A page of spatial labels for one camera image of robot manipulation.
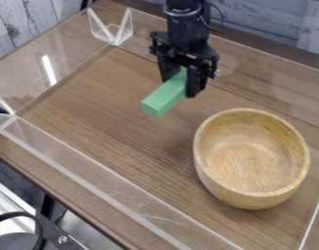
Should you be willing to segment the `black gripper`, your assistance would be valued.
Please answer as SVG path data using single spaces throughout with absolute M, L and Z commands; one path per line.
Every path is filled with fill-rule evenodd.
M 186 67 L 186 96 L 205 90 L 207 78 L 218 71 L 219 53 L 209 45 L 210 13 L 207 9 L 178 12 L 166 9 L 167 30 L 150 33 L 150 53 L 158 58 L 162 80 L 167 81 Z

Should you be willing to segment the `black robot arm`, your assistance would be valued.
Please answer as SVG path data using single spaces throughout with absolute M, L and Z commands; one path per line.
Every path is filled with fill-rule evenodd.
M 186 96 L 194 98 L 215 78 L 221 54 L 210 46 L 210 3 L 166 0 L 167 30 L 150 33 L 150 53 L 157 56 L 162 80 L 186 69 Z

